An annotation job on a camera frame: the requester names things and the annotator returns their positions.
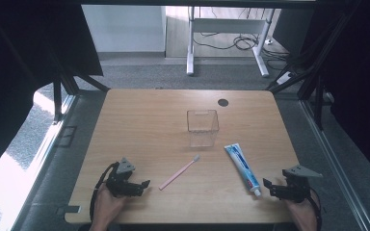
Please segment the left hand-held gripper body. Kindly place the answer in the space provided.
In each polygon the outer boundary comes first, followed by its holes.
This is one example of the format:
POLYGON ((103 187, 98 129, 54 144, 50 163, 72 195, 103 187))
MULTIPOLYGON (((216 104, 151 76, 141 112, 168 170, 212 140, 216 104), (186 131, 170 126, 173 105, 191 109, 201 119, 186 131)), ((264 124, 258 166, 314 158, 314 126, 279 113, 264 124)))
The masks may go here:
POLYGON ((119 162, 109 165, 108 170, 106 187, 114 197, 119 195, 134 196, 135 190, 144 189, 141 184, 129 182, 135 167, 125 157, 119 162))

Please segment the person's left hand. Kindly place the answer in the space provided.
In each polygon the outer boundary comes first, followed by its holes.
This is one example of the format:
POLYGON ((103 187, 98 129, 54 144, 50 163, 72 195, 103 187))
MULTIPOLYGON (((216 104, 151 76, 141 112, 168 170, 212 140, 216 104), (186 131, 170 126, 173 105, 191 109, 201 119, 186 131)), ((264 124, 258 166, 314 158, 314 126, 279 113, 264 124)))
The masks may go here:
POLYGON ((94 202, 92 224, 109 227, 117 219, 126 201, 126 196, 114 197, 106 185, 102 184, 94 202))

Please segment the white wall panel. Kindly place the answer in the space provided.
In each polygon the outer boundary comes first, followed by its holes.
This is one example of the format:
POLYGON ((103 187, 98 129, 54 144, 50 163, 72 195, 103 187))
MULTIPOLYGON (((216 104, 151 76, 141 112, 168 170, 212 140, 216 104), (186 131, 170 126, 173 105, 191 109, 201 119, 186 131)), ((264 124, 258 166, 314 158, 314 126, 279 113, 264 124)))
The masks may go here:
POLYGON ((164 52, 166 8, 162 6, 83 5, 97 52, 164 52))

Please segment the black metal frame struts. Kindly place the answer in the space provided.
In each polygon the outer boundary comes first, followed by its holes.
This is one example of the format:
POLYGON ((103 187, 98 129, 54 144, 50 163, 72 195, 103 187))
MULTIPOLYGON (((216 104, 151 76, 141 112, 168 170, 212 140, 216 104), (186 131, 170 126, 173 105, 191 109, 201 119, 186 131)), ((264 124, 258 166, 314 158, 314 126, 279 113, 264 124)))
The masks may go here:
POLYGON ((303 82, 298 91, 299 99, 307 100, 312 93, 315 93, 313 119, 320 129, 322 129, 321 113, 324 102, 322 71, 327 57, 331 54, 332 48, 350 21, 353 13, 354 9, 352 5, 344 10, 339 10, 329 24, 321 31, 318 38, 302 54, 289 61, 277 78, 266 88, 272 94, 277 94, 296 83, 303 82), (279 85, 277 79, 287 71, 293 73, 294 76, 284 84, 279 85))
POLYGON ((109 90, 108 87, 101 84, 88 74, 79 73, 78 71, 72 71, 71 75, 67 75, 61 72, 53 80, 54 124, 59 123, 64 116, 64 114, 62 113, 61 88, 65 88, 66 92, 71 95, 76 95, 79 91, 79 87, 77 86, 75 77, 82 79, 83 81, 101 91, 107 92, 109 90))

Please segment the person's right hand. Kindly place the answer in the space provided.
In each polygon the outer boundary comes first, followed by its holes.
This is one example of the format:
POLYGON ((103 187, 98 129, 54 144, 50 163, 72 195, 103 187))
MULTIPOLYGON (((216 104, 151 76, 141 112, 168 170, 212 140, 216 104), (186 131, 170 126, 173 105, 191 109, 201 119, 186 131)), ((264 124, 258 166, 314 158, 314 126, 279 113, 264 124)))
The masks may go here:
POLYGON ((284 200, 284 204, 299 231, 317 231, 316 212, 308 199, 301 203, 284 200))

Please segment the white power strip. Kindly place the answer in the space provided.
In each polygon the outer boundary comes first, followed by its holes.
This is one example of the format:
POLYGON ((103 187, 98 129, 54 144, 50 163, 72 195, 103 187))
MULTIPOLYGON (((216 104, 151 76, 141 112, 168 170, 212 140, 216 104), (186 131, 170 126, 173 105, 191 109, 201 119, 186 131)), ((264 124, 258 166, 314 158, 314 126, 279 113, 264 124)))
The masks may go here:
POLYGON ((284 84, 285 82, 287 82, 290 78, 292 78, 294 76, 293 73, 291 73, 290 71, 287 71, 285 72, 283 75, 281 75, 278 79, 277 79, 277 83, 279 85, 282 85, 284 84))

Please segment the black curtain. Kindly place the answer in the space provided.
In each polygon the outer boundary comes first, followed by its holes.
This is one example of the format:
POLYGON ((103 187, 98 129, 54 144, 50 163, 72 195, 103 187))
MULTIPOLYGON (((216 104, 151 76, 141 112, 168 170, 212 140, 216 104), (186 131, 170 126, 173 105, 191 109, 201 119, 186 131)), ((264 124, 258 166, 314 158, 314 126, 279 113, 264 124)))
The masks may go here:
POLYGON ((331 113, 370 163, 370 0, 360 0, 322 65, 331 113))
POLYGON ((0 157, 33 107, 35 91, 78 74, 102 74, 81 6, 0 0, 0 157))

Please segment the clear plastic container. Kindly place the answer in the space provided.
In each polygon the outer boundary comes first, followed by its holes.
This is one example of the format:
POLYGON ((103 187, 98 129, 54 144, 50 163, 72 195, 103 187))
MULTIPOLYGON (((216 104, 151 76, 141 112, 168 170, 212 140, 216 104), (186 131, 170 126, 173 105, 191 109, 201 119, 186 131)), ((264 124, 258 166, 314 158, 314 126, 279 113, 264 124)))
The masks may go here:
POLYGON ((187 112, 188 134, 191 147, 211 147, 219 133, 216 110, 190 110, 187 112))

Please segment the white desk frame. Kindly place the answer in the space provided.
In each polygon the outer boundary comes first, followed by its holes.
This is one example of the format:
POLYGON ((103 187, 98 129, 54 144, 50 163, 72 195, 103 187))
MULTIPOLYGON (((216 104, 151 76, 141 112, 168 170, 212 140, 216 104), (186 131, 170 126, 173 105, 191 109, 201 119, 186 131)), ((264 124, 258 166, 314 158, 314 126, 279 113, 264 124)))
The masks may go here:
POLYGON ((195 8, 188 8, 189 41, 187 48, 186 73, 194 74, 194 33, 225 33, 259 35, 258 44, 251 51, 262 77, 268 77, 269 71, 261 57, 263 45, 268 36, 275 9, 269 9, 265 19, 220 19, 195 17, 195 8))

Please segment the aluminium rail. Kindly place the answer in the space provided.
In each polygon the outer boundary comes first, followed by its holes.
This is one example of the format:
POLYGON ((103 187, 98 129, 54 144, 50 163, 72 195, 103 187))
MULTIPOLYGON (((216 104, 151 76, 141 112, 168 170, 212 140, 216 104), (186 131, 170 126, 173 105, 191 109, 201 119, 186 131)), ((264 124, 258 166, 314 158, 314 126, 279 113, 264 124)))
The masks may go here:
POLYGON ((311 130, 313 131, 317 141, 320 143, 323 154, 330 166, 332 174, 337 181, 337 184, 342 191, 344 198, 352 211, 356 222, 361 231, 370 231, 370 217, 361 202, 355 188, 351 184, 347 174, 345 173, 342 165, 335 156, 335 152, 328 140, 325 132, 319 128, 313 119, 314 113, 311 110, 310 104, 306 101, 299 101, 304 116, 307 119, 311 130))
POLYGON ((32 110, 15 136, 15 151, 10 152, 16 163, 17 188, 8 231, 15 231, 75 101, 72 95, 61 98, 60 111, 57 111, 54 98, 38 91, 34 93, 32 110))

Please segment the dark table bracket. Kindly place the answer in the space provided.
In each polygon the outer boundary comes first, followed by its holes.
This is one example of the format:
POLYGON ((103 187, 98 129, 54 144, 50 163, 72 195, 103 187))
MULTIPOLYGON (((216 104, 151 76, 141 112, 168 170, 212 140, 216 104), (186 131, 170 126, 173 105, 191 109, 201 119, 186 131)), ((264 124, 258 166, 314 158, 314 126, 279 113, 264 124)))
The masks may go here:
POLYGON ((63 206, 59 207, 56 211, 57 215, 65 215, 65 214, 78 214, 80 212, 79 206, 63 206))

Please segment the pink toothbrush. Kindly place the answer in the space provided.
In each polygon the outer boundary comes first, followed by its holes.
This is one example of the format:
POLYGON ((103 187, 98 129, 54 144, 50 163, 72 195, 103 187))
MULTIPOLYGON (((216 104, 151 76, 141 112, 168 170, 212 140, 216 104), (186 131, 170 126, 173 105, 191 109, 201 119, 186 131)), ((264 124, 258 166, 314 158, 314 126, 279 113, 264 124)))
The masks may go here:
POLYGON ((162 191, 164 188, 166 188, 170 183, 172 183, 177 177, 179 177, 182 173, 184 173, 192 164, 197 162, 200 159, 200 155, 196 155, 193 160, 182 167, 180 170, 178 170, 175 174, 173 174, 169 179, 167 179, 163 184, 161 184, 158 189, 162 191))

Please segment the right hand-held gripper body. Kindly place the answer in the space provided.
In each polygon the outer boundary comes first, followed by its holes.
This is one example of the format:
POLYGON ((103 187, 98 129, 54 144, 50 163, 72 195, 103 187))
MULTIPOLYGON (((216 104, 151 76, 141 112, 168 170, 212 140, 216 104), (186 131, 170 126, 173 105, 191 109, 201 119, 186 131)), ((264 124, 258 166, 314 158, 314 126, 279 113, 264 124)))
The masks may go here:
POLYGON ((301 165, 284 169, 282 175, 285 177, 287 183, 286 192, 283 197, 295 202, 302 202, 310 196, 309 177, 323 177, 321 173, 301 165))

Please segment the white and blue toothpaste tube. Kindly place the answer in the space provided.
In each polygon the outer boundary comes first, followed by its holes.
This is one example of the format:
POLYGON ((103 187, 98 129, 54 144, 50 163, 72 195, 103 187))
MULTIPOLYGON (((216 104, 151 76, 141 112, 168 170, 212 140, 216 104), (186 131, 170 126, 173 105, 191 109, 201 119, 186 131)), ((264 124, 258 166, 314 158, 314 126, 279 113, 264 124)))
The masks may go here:
POLYGON ((248 191, 253 193, 257 197, 260 197, 260 184, 251 171, 251 168, 244 156, 243 150, 241 149, 240 145, 238 143, 226 145, 225 152, 228 154, 234 165, 237 167, 243 179, 243 182, 246 184, 248 191))

